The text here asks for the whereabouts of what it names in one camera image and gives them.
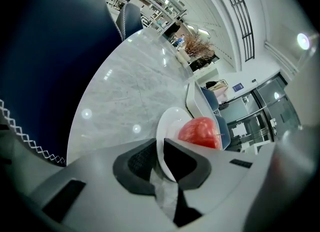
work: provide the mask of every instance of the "brown dried branches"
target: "brown dried branches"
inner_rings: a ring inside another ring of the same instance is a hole
[[[212,44],[207,40],[201,39],[199,33],[195,35],[188,35],[185,38],[185,52],[190,57],[209,59],[214,55],[214,51],[211,49]]]

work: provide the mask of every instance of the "railing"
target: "railing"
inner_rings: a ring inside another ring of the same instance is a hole
[[[229,0],[240,25],[245,62],[255,58],[255,40],[250,15],[245,0]]]

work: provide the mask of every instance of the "marble table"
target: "marble table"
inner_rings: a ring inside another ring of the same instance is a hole
[[[122,42],[95,73],[76,110],[67,165],[100,148],[155,138],[170,107],[186,109],[191,69],[153,28]]]

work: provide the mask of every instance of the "blue chair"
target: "blue chair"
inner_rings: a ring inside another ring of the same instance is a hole
[[[215,118],[218,121],[220,134],[221,134],[221,141],[222,141],[222,149],[225,150],[231,143],[229,129],[226,123],[226,120],[220,116],[215,114]]]
[[[219,102],[214,92],[209,89],[201,87],[202,93],[208,101],[212,111],[216,111],[219,108]]]
[[[144,28],[140,8],[132,3],[126,3],[122,7],[115,23],[120,29],[123,40]]]
[[[122,36],[105,0],[23,1],[0,53],[0,114],[35,154],[65,166],[81,97]]]

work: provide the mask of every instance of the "blue leather chair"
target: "blue leather chair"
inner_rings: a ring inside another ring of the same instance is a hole
[[[123,40],[143,29],[140,8],[132,3],[126,3],[115,22],[120,29]]]
[[[35,154],[65,166],[81,97],[122,36],[105,0],[23,1],[0,53],[0,114]]]
[[[214,92],[209,89],[201,87],[202,93],[208,101],[212,111],[216,111],[219,108],[219,102]]]
[[[228,147],[229,144],[231,143],[229,129],[228,129],[226,120],[222,116],[215,115],[215,118],[218,121],[219,129],[220,129],[222,149],[225,150],[226,147]]]

